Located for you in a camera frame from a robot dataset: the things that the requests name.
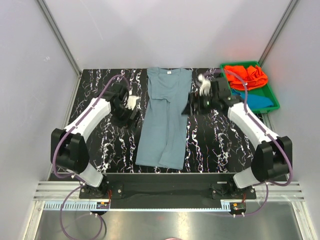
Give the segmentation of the grey-blue t shirt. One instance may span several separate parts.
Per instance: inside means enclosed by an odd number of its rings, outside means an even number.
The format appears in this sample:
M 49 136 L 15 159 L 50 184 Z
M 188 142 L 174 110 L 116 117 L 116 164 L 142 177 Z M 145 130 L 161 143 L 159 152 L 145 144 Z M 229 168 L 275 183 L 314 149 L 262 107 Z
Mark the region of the grey-blue t shirt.
M 182 112 L 192 88 L 192 71 L 147 69 L 148 97 L 136 165 L 182 170 L 188 117 Z

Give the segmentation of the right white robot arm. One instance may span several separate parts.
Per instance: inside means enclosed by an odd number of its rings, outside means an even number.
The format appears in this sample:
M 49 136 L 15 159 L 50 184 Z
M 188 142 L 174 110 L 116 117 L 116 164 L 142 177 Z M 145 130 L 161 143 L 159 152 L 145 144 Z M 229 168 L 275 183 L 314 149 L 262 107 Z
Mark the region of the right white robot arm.
M 228 81 L 223 78 L 209 80 L 198 76 L 199 90 L 188 94 L 183 115 L 207 115 L 217 110 L 235 123 L 255 147 L 250 167 L 236 173 L 226 182 L 221 196 L 239 198 L 250 187 L 271 183 L 273 179 L 289 175 L 284 183 L 289 185 L 293 177 L 293 144 L 289 137 L 280 137 L 264 125 L 250 110 L 247 97 L 233 95 Z

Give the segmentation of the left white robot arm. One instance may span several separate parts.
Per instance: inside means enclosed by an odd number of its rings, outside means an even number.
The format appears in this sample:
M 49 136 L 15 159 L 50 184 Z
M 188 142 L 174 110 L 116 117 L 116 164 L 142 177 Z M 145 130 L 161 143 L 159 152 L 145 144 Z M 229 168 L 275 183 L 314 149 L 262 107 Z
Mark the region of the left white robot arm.
M 89 136 L 105 117 L 110 117 L 118 128 L 136 128 L 140 118 L 139 101 L 140 97 L 126 86 L 114 83 L 93 98 L 76 120 L 51 133 L 52 166 L 66 170 L 82 182 L 81 198 L 102 199 L 111 193 L 107 178 L 90 163 Z

